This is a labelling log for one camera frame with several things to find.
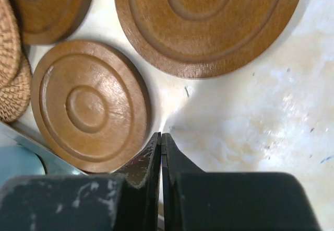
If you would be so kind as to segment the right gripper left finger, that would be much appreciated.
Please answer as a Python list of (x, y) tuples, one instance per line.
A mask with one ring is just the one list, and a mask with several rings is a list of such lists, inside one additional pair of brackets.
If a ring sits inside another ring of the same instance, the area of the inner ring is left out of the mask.
[(156, 230), (160, 134), (111, 174), (24, 176), (1, 188), (1, 230)]

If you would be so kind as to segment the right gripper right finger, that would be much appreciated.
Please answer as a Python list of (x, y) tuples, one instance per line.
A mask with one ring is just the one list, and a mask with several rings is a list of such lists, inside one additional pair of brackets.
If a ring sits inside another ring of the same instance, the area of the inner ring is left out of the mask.
[(161, 139), (165, 230), (320, 230), (300, 182), (284, 172), (205, 172)]

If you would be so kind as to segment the wooden coaster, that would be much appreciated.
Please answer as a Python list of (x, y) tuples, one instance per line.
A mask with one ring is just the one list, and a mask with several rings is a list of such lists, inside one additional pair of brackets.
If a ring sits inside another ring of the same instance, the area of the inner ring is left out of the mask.
[(65, 40), (83, 22), (92, 0), (9, 0), (25, 44)]
[(147, 62), (183, 78), (232, 72), (281, 35), (299, 0), (115, 0), (123, 32)]
[(86, 172), (118, 169), (139, 152), (150, 127), (148, 90), (134, 64), (91, 40), (64, 41), (43, 55), (31, 104), (51, 150)]

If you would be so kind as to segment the woven coaster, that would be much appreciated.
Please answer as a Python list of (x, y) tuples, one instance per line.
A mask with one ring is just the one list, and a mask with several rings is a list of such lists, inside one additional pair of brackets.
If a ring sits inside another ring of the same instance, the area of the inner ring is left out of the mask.
[(17, 19), (9, 0), (1, 0), (1, 87), (17, 74), (21, 57), (21, 40)]
[(30, 103), (31, 80), (29, 61), (22, 54), (17, 75), (7, 86), (1, 88), (2, 122), (14, 122), (24, 114)]

